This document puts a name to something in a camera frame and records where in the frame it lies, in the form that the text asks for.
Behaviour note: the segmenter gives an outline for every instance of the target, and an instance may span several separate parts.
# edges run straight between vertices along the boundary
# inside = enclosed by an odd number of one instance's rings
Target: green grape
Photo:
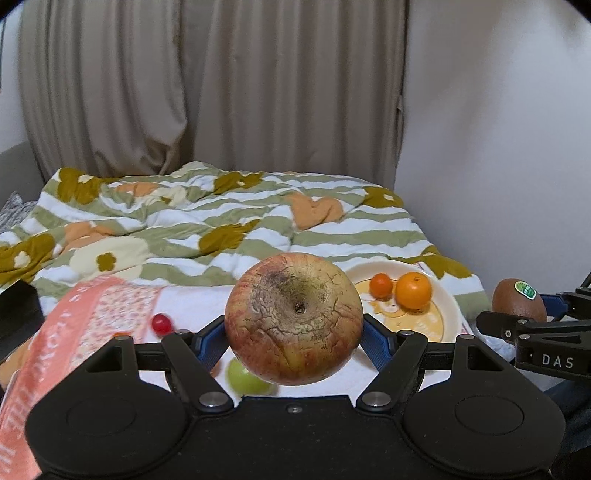
[[[267,395],[271,392],[273,384],[250,373],[244,366],[233,358],[226,370],[228,383],[238,395]]]

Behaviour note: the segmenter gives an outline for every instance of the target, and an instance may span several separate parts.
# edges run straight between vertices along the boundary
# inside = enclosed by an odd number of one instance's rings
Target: floral blanket
[[[478,278],[442,256],[388,189],[199,162],[167,176],[121,179],[62,168],[29,217],[0,235],[0,286],[32,282],[48,314],[76,283],[101,274],[154,286],[232,285],[259,260],[286,251],[344,270],[368,258],[418,263],[469,320],[488,305]]]

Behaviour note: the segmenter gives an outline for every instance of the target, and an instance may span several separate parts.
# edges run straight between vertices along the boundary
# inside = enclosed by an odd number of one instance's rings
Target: curtain
[[[406,0],[29,0],[25,118],[47,174],[311,171],[392,187]]]

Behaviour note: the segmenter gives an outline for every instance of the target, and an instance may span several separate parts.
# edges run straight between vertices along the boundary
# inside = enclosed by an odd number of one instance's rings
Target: white wall
[[[18,30],[22,5],[6,18],[0,90],[0,152],[27,139],[18,90]]]
[[[411,0],[396,191],[492,292],[591,270],[591,26],[563,0]]]

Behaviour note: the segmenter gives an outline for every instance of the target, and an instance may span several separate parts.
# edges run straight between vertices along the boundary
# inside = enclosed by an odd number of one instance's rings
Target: green fruit sticker
[[[535,298],[535,290],[533,287],[524,281],[515,282],[515,289],[521,293],[525,298],[533,300]]]

